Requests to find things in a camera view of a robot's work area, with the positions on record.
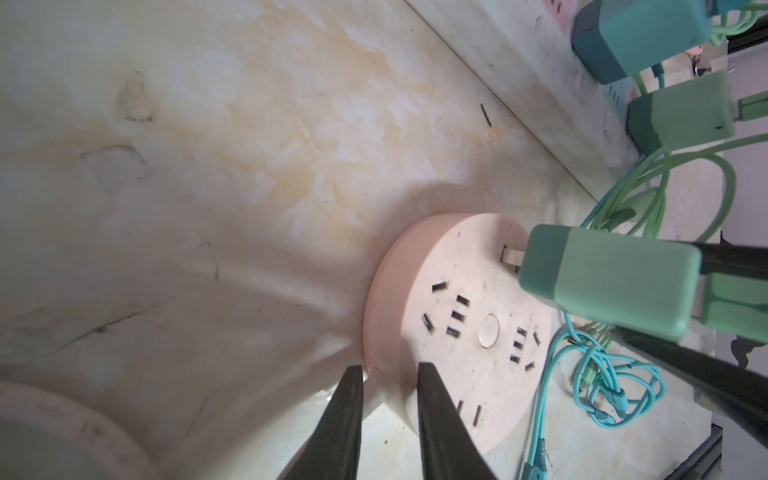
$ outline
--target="white power strip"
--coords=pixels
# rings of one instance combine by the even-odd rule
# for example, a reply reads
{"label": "white power strip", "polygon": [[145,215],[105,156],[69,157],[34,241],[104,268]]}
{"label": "white power strip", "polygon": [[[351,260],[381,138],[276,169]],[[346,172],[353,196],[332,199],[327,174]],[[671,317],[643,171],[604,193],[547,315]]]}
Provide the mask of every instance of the white power strip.
{"label": "white power strip", "polygon": [[598,84],[571,49],[579,0],[406,0],[596,199],[639,160],[631,79]]}

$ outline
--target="teal charger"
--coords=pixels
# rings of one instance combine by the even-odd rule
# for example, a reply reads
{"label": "teal charger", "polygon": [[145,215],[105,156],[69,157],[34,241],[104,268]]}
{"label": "teal charger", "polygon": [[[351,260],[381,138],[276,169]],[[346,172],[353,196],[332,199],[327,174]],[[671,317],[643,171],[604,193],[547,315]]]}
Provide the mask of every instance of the teal charger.
{"label": "teal charger", "polygon": [[706,0],[593,0],[576,15],[573,49],[595,80],[610,84],[704,44],[709,16],[737,3],[746,0],[711,2],[709,11]]}

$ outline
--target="teal cable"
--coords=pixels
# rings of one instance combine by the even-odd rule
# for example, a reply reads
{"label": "teal cable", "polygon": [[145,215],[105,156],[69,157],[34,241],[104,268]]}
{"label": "teal cable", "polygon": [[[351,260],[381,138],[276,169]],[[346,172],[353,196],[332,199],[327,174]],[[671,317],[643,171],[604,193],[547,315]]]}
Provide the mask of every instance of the teal cable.
{"label": "teal cable", "polygon": [[[720,167],[723,171],[724,179],[723,202],[720,205],[720,209],[710,226],[697,238],[699,242],[709,240],[724,222],[730,208],[733,206],[733,198],[736,194],[736,174],[733,171],[733,167],[718,154],[734,148],[746,147],[747,145],[767,141],[768,134],[760,134],[728,141],[701,151],[680,154],[671,154],[669,151],[661,149],[655,151],[632,167],[598,201],[589,215],[587,215],[587,218],[584,219],[581,228],[604,230],[611,217],[624,208],[627,199],[631,199],[630,195],[632,193],[660,177],[659,185],[653,187],[656,190],[648,208],[642,213],[640,219],[628,233],[634,234],[642,228],[644,237],[657,237],[666,210],[666,188],[669,183],[670,172],[680,165],[703,158],[714,162]],[[619,429],[633,422],[636,418],[653,408],[655,402],[661,400],[667,392],[667,384],[661,377],[659,367],[632,359],[631,357],[607,353],[607,348],[611,343],[607,337],[607,332],[610,329],[609,326],[601,325],[590,329],[595,331],[595,336],[593,336],[588,332],[575,329],[570,314],[564,313],[564,320],[566,329],[559,333],[549,346],[544,372],[542,373],[541,382],[535,397],[534,425],[531,431],[531,445],[528,450],[527,461],[529,465],[537,465],[537,454],[543,455],[543,452],[539,451],[539,447],[540,444],[543,445],[544,440],[547,387],[555,367],[567,354],[581,352],[584,355],[574,375],[574,402],[579,408],[587,411],[592,420],[604,429]],[[564,340],[568,340],[573,345],[558,350],[558,347]],[[589,375],[589,370],[595,369],[595,366],[596,375],[594,380],[582,382],[584,376]],[[637,371],[639,369],[650,373],[650,382],[646,382],[641,377],[627,372],[628,370]],[[645,393],[639,399],[627,399],[619,379],[637,382],[645,389]],[[581,398],[582,386],[585,383],[587,385],[586,402],[582,401]],[[604,395],[608,402],[616,409],[620,417],[619,420],[594,406],[594,402],[600,394]]]}

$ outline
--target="power socket hole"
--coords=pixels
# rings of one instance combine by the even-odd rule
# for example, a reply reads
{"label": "power socket hole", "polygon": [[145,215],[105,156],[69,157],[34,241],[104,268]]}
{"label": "power socket hole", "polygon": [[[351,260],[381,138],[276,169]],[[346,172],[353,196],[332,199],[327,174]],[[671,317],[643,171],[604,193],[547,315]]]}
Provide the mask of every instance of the power socket hole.
{"label": "power socket hole", "polygon": [[475,412],[475,421],[472,422],[472,426],[476,427],[478,425],[478,422],[480,421],[480,410],[482,409],[482,406],[478,405],[478,411]]}
{"label": "power socket hole", "polygon": [[432,323],[432,321],[429,319],[429,315],[426,313],[422,316],[422,320],[424,320],[424,325],[426,325],[427,330],[429,330],[430,333],[435,331],[435,324]]}

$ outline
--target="green cable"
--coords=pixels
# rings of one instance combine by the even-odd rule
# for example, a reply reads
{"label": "green cable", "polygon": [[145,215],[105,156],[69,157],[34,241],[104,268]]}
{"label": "green cable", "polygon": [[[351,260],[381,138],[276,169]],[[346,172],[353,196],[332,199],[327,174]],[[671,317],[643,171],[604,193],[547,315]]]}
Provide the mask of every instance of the green cable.
{"label": "green cable", "polygon": [[[603,196],[581,224],[581,227],[603,230],[606,229],[606,225],[610,225],[611,228],[606,230],[613,230],[619,225],[626,223],[626,221],[630,221],[631,219],[620,223],[612,223],[611,219],[615,218],[615,215],[619,214],[622,210],[627,209],[626,206],[629,204],[627,200],[643,194],[641,192],[640,194],[632,195],[633,192],[641,187],[649,186],[649,182],[660,177],[659,185],[651,188],[651,190],[654,188],[656,190],[653,192],[653,197],[648,207],[628,233],[635,234],[642,228],[642,235],[644,237],[658,237],[667,205],[666,189],[669,184],[670,172],[680,165],[697,159],[704,159],[720,167],[723,171],[725,183],[723,201],[717,215],[715,215],[710,226],[696,240],[697,242],[705,242],[722,226],[733,206],[733,199],[736,195],[736,173],[733,167],[719,153],[762,142],[768,142],[768,134],[731,140],[694,152],[671,154],[663,149],[655,151],[635,165],[628,174]],[[568,313],[564,313],[564,319],[567,329],[559,333],[549,346],[541,383],[535,396],[531,444],[529,445],[527,462],[523,469],[524,480],[546,478],[547,475],[544,462],[547,387],[554,372],[554,367],[565,355],[576,351],[584,354],[574,374],[574,402],[579,408],[586,410],[592,420],[604,429],[621,428],[638,416],[648,412],[656,401],[664,397],[667,390],[666,383],[661,378],[658,367],[649,363],[639,362],[630,357],[607,353],[607,349],[611,345],[611,340],[608,337],[608,332],[611,328],[608,325],[592,323],[585,327],[584,330],[577,330],[574,328],[571,316]],[[570,342],[571,345],[558,349],[560,343],[564,340]],[[639,369],[644,369],[650,373],[650,382],[646,382],[642,378],[631,375],[628,372]],[[619,378],[639,383],[645,389],[644,395],[637,400],[627,399],[624,390],[618,383]],[[581,394],[584,391],[588,392],[586,402],[581,400]],[[606,400],[614,406],[620,416],[619,420],[595,407],[595,399],[599,394],[604,395]]]}
{"label": "green cable", "polygon": [[712,36],[710,37],[710,43],[716,47],[723,44],[726,37],[732,37],[734,35],[741,35],[745,31],[752,28],[760,14],[768,10],[768,4],[750,3],[743,5],[740,10],[739,20],[734,25],[728,25],[728,13],[723,13],[720,16],[720,25],[714,25],[712,27]]}
{"label": "green cable", "polygon": [[640,73],[632,75],[632,78],[634,78],[635,82],[637,82],[637,87],[640,88],[640,95],[648,95],[648,89],[645,87],[645,82],[640,76]]}

